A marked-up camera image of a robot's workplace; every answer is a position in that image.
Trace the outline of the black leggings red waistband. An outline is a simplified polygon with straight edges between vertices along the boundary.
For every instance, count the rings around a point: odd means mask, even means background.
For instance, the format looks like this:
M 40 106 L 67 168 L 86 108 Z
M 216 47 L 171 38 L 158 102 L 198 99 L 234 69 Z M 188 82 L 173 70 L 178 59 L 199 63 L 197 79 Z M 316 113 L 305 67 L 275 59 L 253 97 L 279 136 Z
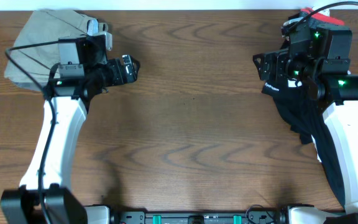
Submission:
M 314 84 L 319 85 L 320 83 L 317 80 L 313 80 L 311 83 L 308 81 L 302 83 L 300 96 L 297 96 L 301 99 L 301 121 L 316 140 L 317 155 L 321 159 L 329 186 L 339 204 L 343 207 L 345 203 L 344 183 L 334 141 L 324 123 L 322 114 L 318 112 L 318 102 L 308 96 L 308 90 Z

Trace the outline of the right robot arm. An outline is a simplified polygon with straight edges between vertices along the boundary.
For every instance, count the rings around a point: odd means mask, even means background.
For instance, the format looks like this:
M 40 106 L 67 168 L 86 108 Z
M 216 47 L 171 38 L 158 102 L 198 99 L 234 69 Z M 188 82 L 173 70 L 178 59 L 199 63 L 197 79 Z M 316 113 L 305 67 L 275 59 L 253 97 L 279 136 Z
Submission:
M 312 205 L 283 207 L 276 223 L 358 223 L 358 76 L 341 59 L 288 49 L 253 56 L 263 93 L 280 116 L 315 145 L 331 190 L 344 209 L 325 212 Z

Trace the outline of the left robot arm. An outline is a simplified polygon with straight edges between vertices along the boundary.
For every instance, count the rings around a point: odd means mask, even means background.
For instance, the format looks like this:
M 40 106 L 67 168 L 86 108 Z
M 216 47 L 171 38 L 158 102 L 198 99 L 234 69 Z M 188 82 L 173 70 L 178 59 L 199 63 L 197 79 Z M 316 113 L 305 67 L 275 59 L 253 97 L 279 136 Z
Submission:
M 110 86 L 134 83 L 140 62 L 130 55 L 102 63 L 56 63 L 43 91 L 44 120 L 19 188 L 2 193 L 8 223 L 111 223 L 107 205 L 82 205 L 71 192 L 76 144 L 90 101 Z

